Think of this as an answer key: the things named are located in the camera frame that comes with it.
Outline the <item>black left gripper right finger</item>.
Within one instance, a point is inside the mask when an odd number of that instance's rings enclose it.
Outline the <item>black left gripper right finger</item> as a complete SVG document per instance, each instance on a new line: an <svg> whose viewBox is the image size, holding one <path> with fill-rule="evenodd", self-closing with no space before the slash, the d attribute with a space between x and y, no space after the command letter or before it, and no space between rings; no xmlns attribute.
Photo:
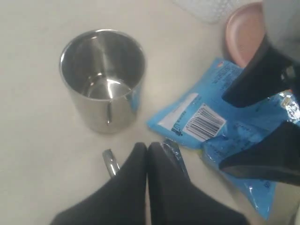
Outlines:
<svg viewBox="0 0 300 225"><path fill-rule="evenodd" d="M147 174L154 225L247 225L246 217L211 198L189 181L162 146L148 147Z"/></svg>

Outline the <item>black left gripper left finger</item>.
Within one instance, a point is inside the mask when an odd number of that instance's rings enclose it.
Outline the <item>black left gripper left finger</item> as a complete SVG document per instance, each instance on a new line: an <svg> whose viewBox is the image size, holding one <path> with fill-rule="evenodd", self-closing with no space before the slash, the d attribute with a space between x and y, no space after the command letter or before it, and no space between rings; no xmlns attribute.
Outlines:
<svg viewBox="0 0 300 225"><path fill-rule="evenodd" d="M147 147L138 142L106 184L59 213L53 225L144 225Z"/></svg>

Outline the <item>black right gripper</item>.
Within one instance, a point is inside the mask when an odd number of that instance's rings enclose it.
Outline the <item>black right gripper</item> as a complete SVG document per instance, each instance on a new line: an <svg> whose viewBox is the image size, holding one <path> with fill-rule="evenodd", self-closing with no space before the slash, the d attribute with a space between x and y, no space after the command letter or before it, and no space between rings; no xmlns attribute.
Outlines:
<svg viewBox="0 0 300 225"><path fill-rule="evenodd" d="M300 102L300 2L264 0L267 36L251 61L222 95L231 105L243 108L285 90Z"/></svg>

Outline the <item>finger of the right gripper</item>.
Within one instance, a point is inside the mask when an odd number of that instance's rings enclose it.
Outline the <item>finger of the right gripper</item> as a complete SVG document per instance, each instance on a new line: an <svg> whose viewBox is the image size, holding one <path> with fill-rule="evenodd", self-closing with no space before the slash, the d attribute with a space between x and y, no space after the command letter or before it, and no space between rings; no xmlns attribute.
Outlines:
<svg viewBox="0 0 300 225"><path fill-rule="evenodd" d="M299 186L300 127L283 122L261 142L222 160L219 169L236 178Z"/></svg>

